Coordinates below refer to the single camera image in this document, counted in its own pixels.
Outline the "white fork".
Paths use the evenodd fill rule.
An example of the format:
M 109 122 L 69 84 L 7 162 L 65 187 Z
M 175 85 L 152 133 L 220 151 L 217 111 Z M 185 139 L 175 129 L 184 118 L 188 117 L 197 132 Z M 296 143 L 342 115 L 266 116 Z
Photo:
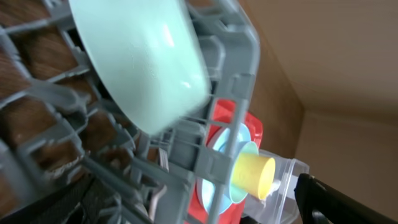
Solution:
M 152 191 L 152 195 L 150 197 L 149 211 L 148 211 L 149 218 L 152 221 L 155 220 L 157 204 L 166 192 L 167 192 L 166 185 L 160 185 Z

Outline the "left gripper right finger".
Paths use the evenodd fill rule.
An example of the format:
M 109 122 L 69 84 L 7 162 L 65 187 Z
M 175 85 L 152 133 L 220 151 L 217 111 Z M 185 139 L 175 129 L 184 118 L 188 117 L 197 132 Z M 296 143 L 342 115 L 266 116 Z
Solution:
M 294 192 L 303 224 L 397 224 L 309 174 L 299 175 Z

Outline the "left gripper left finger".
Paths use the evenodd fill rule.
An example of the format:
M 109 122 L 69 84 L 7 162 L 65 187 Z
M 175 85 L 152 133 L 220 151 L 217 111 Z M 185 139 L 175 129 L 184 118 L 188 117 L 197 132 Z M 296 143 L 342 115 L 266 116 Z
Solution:
M 1 224 L 98 223 L 114 192 L 89 175 L 1 218 Z

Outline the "small green bowl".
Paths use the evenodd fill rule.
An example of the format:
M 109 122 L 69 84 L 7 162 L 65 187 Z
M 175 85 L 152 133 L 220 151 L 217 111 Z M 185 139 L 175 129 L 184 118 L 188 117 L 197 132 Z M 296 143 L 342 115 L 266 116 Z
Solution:
M 254 141 L 241 141 L 236 144 L 236 152 L 233 157 L 234 163 L 232 166 L 231 175 L 229 177 L 229 186 L 224 193 L 229 197 L 232 203 L 241 203 L 248 195 L 248 193 L 245 190 L 241 189 L 238 185 L 236 185 L 233 182 L 234 173 L 238 163 L 238 157 L 241 153 L 258 155 L 259 154 L 258 146 Z

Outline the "yellow plastic cup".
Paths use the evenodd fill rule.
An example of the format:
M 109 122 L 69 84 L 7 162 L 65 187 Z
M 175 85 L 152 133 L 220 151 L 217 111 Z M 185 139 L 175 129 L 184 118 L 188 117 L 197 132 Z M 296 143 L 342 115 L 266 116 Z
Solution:
M 233 168 L 232 183 L 259 200 L 264 200 L 274 181 L 276 162 L 272 157 L 240 153 Z

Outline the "green bowl with rice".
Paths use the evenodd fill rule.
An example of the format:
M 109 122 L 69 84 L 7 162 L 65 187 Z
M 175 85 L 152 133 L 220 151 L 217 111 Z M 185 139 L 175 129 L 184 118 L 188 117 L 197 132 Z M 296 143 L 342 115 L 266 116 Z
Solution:
M 203 106 L 210 80 L 181 0 L 71 0 L 84 49 L 112 99 L 154 135 Z

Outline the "light blue plate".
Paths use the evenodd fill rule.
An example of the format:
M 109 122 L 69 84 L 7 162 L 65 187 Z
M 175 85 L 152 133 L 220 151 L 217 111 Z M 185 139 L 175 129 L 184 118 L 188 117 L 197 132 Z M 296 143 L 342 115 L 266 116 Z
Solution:
M 210 138 L 207 146 L 214 151 L 224 152 L 230 132 L 231 131 L 229 128 L 221 128 Z M 235 140 L 236 143 L 241 141 L 251 141 L 251 134 L 248 131 L 248 127 L 244 123 L 240 124 L 238 135 Z M 205 211 L 209 213 L 215 193 L 215 185 L 208 180 L 198 178 L 196 187 L 198 190 L 197 193 L 199 201 L 204 207 Z M 236 204 L 232 203 L 229 197 L 224 193 L 218 214 L 224 213 L 232 204 Z

